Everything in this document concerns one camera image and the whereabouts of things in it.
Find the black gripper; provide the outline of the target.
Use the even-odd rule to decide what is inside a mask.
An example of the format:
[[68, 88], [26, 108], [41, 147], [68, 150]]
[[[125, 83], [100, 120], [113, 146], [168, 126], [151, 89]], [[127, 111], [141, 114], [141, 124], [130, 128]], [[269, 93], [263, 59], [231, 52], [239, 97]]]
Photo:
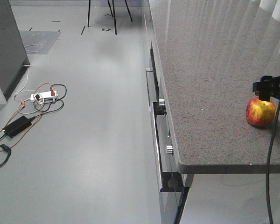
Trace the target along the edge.
[[280, 99], [280, 76], [262, 76], [252, 84], [252, 92], [262, 101], [270, 101], [270, 97]]

